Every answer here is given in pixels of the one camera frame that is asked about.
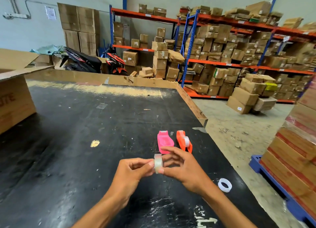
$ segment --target concrete floor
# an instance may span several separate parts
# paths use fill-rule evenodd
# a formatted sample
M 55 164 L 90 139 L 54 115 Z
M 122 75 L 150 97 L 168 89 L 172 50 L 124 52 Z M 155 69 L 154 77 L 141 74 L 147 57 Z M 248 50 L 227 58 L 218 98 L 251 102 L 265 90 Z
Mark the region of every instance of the concrete floor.
M 226 105 L 227 101 L 193 99 L 209 119 L 206 131 L 235 168 L 259 204 L 280 228 L 302 228 L 287 210 L 283 199 L 268 182 L 248 165 L 251 155 L 263 154 L 271 143 L 291 104 L 276 104 L 260 115 L 240 115 Z

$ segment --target pink tape dispenser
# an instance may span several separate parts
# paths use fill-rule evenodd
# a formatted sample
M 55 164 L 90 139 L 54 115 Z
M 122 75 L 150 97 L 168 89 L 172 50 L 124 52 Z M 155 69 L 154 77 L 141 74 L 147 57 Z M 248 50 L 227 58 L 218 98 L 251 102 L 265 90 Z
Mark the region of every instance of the pink tape dispenser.
M 169 154 L 170 152 L 161 150 L 163 146 L 174 146 L 173 140 L 169 137 L 168 131 L 159 131 L 157 135 L 158 148 L 161 154 Z

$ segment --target left hand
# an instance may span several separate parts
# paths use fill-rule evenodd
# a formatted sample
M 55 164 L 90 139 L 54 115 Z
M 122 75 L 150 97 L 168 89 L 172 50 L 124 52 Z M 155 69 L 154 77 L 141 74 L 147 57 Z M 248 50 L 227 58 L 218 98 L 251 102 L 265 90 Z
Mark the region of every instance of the left hand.
M 120 195 L 122 208 L 124 208 L 130 196 L 136 190 L 140 179 L 151 176 L 154 173 L 154 165 L 153 159 L 131 158 L 120 160 L 112 184 L 105 197 Z

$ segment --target storage rack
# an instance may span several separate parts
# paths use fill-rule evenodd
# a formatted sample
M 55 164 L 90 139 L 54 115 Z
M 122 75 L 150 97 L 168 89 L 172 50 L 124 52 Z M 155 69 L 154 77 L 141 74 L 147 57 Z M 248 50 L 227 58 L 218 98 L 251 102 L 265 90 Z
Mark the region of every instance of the storage rack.
M 172 27 L 171 38 L 175 40 L 174 50 L 177 45 L 179 27 L 180 25 L 185 25 L 185 21 L 181 21 L 180 18 L 171 19 L 171 18 L 156 16 L 156 15 L 143 14 L 143 13 L 139 13 L 135 11 L 121 10 L 121 9 L 113 8 L 112 5 L 110 5 L 111 47 L 113 48 L 123 48 L 123 49 L 153 52 L 152 49 L 132 48 L 131 46 L 123 46 L 123 45 L 114 44 L 113 22 L 115 21 L 115 16 L 122 16 L 122 17 L 135 18 L 135 19 L 145 19 L 145 20 L 172 24 L 173 27 Z
M 185 59 L 185 64 L 184 64 L 184 70 L 183 70 L 183 75 L 181 78 L 181 87 L 184 86 L 184 83 L 187 82 L 192 82 L 192 81 L 187 81 L 185 80 L 186 76 L 186 71 L 188 68 L 189 62 L 197 62 L 197 63 L 203 63 L 203 64 L 212 64 L 212 65 L 221 65 L 221 66 L 228 66 L 228 67 L 235 67 L 235 68 L 251 68 L 254 69 L 255 72 L 257 72 L 259 69 L 263 70 L 273 70 L 273 71 L 281 71 L 281 72 L 286 72 L 286 73 L 296 73 L 296 74 L 314 74 L 314 72 L 311 71 L 297 71 L 297 70 L 289 70 L 289 69 L 277 69 L 277 68 L 270 68 L 267 66 L 261 66 L 261 63 L 264 59 L 264 55 L 267 51 L 267 48 L 269 47 L 271 40 L 272 39 L 284 39 L 285 36 L 289 36 L 287 39 L 288 41 L 310 41 L 316 39 L 316 33 L 313 32 L 304 32 L 299 29 L 291 29 L 291 28 L 286 28 L 286 27 L 274 27 L 266 24 L 261 24 L 261 23 L 252 23 L 248 21 L 238 21 L 235 19 L 230 19 L 230 18 L 225 18 L 225 17 L 219 17 L 219 16 L 212 16 L 212 15 L 205 15 L 205 14 L 200 14 L 200 10 L 196 10 L 195 15 L 187 16 L 187 20 L 185 23 L 185 34 L 184 38 L 182 41 L 182 47 L 181 47 L 181 54 L 184 56 L 184 44 L 191 33 L 191 39 L 189 43 L 189 48 L 188 48 L 188 55 L 190 56 L 192 46 L 193 46 L 193 40 L 194 40 L 194 35 L 195 35 L 195 30 L 196 26 L 201 26 L 203 24 L 207 23 L 222 23 L 222 24 L 227 24 L 233 26 L 231 32 L 236 33 L 242 33 L 242 34 L 252 34 L 254 31 L 269 31 L 271 32 L 271 37 L 269 38 L 266 47 L 264 49 L 264 52 L 259 60 L 259 63 L 257 66 L 247 66 L 247 65 L 240 65 L 240 64 L 233 64 L 233 63 L 225 63 L 225 62 L 215 62 L 215 61 L 208 61 L 208 60 L 199 60 L 199 59 L 190 59 L 186 58 Z M 190 32 L 186 33 L 187 27 L 191 26 Z M 209 95 L 200 95 L 197 94 L 196 92 L 183 87 L 184 90 L 188 93 L 190 97 L 197 97 L 197 98 L 220 98 L 220 99 L 228 99 L 228 97 L 220 97 L 220 96 L 209 96 Z M 287 103 L 294 103 L 294 101 L 291 100 L 278 100 L 278 102 L 287 102 Z

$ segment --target electrical outlet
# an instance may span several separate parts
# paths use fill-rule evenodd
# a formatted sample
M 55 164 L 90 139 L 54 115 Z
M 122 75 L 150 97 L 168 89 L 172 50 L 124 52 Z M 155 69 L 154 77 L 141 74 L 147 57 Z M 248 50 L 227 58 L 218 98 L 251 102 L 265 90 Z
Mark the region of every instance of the electrical outlet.
M 29 15 L 22 15 L 22 14 L 11 14 L 11 13 L 4 13 L 4 16 L 7 16 L 7 17 L 14 17 L 14 18 L 22 18 L 22 19 L 28 19 L 29 18 Z

